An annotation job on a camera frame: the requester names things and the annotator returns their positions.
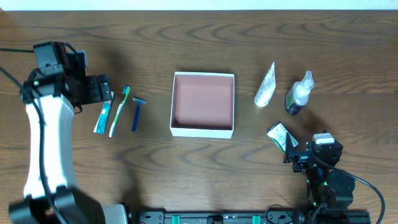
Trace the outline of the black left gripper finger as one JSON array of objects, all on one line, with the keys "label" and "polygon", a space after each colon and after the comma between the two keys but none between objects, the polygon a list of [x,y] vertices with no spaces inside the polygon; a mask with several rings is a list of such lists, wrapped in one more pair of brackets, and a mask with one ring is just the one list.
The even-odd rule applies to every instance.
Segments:
[{"label": "black left gripper finger", "polygon": [[99,77],[100,93],[102,101],[111,100],[111,90],[109,85],[109,77],[107,75],[100,75]]},{"label": "black left gripper finger", "polygon": [[98,77],[90,75],[86,78],[86,103],[97,103],[101,101]]}]

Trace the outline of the white and green soap packet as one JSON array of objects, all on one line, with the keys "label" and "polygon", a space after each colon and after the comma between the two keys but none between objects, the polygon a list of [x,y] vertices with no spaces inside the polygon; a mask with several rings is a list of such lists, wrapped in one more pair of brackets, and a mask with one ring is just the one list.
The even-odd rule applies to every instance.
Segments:
[{"label": "white and green soap packet", "polygon": [[298,141],[288,132],[283,123],[277,123],[267,131],[267,135],[274,141],[282,153],[285,153],[287,134],[290,135],[293,147],[298,146]]}]

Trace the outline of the green and white toothbrush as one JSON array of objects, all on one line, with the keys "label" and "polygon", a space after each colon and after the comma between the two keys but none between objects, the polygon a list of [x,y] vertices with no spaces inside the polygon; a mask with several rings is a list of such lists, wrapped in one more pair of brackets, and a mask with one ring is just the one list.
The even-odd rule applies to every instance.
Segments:
[{"label": "green and white toothbrush", "polygon": [[112,136],[113,136],[113,134],[114,134],[114,130],[115,130],[115,128],[116,128],[119,115],[120,115],[120,113],[121,113],[121,111],[122,111],[122,109],[123,109],[123,107],[124,107],[124,104],[125,104],[126,101],[127,101],[127,98],[128,98],[129,92],[130,92],[130,89],[131,89],[131,87],[130,87],[129,85],[125,85],[125,86],[124,86],[124,89],[123,89],[124,99],[122,100],[122,102],[121,102],[121,103],[119,104],[119,106],[118,106],[118,109],[117,109],[115,118],[114,118],[114,120],[113,120],[113,122],[112,122],[110,131],[109,131],[109,135],[108,135],[109,138],[112,138]]}]

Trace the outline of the blue disposable razor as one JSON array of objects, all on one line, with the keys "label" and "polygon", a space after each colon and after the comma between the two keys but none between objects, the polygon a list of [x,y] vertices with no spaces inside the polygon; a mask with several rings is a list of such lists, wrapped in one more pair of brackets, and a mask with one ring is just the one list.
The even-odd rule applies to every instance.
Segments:
[{"label": "blue disposable razor", "polygon": [[140,107],[141,107],[141,105],[146,105],[147,101],[143,100],[142,98],[138,98],[138,97],[134,97],[133,101],[136,102],[136,109],[135,109],[135,113],[134,113],[134,120],[133,120],[131,131],[135,132],[137,129]]}]

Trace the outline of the small teal toothpaste tube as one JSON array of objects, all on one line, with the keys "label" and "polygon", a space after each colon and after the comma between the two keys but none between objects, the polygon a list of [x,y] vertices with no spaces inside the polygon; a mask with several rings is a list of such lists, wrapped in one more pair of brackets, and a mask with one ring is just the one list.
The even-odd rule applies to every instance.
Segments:
[{"label": "small teal toothpaste tube", "polygon": [[111,99],[108,101],[105,101],[103,104],[103,107],[101,109],[101,113],[99,115],[99,118],[97,120],[97,123],[94,127],[93,132],[97,134],[105,134],[106,132],[106,125],[108,122],[109,118],[109,113],[111,111],[111,107],[113,105],[114,101],[114,92],[111,92]]}]

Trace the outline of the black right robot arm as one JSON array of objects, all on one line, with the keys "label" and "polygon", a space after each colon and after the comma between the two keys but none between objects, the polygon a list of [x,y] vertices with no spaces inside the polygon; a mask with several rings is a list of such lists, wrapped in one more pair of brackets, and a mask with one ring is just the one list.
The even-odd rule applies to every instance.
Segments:
[{"label": "black right robot arm", "polygon": [[287,133],[284,163],[292,164],[294,172],[307,178],[307,198],[312,207],[325,204],[326,208],[347,209],[353,202],[354,180],[337,171],[343,145],[330,133],[315,134],[307,149],[297,150]]}]

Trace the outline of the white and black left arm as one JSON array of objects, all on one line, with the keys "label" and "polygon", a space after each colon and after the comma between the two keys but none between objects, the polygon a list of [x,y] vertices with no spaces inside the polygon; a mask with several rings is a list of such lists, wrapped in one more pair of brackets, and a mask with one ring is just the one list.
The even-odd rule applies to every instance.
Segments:
[{"label": "white and black left arm", "polygon": [[13,223],[130,223],[123,203],[102,205],[79,189],[72,157],[75,109],[109,101],[107,75],[86,75],[87,59],[69,44],[34,46],[37,68],[17,83],[30,122],[24,199],[9,206]]}]

